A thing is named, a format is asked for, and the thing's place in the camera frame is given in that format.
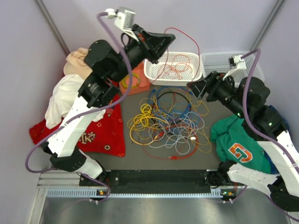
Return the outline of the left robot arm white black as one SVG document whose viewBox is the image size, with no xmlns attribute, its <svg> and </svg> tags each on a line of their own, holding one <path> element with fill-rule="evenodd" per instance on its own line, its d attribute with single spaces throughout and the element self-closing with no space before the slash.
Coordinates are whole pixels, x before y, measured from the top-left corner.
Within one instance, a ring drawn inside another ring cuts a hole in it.
<svg viewBox="0 0 299 224">
<path fill-rule="evenodd" d="M 91 74 L 79 88 L 60 127 L 40 141 L 43 151 L 51 155 L 54 168 L 81 173 L 96 185 L 105 182 L 105 168 L 81 151 L 78 140 L 99 112 L 113 106 L 112 100 L 120 91 L 114 83 L 132 75 L 132 70 L 145 59 L 157 64 L 176 39 L 174 34 L 147 32 L 137 24 L 132 32 L 127 44 L 110 34 L 119 52 L 105 40 L 89 47 L 84 62 L 92 69 Z"/>
</svg>

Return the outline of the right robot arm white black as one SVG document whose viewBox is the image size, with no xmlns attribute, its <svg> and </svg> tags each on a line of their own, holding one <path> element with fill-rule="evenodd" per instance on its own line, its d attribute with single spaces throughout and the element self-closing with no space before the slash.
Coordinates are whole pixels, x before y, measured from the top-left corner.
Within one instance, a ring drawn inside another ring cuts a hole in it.
<svg viewBox="0 0 299 224">
<path fill-rule="evenodd" d="M 278 174 L 266 174 L 247 168 L 240 162 L 223 162 L 218 167 L 222 184 L 238 182 L 264 193 L 280 209 L 299 210 L 299 153 L 292 144 L 287 123 L 280 113 L 266 105 L 270 89 L 259 78 L 248 75 L 238 88 L 233 78 L 218 72 L 188 83 L 193 94 L 207 102 L 219 101 L 238 118 L 243 119 L 246 134 L 268 154 Z"/>
</svg>

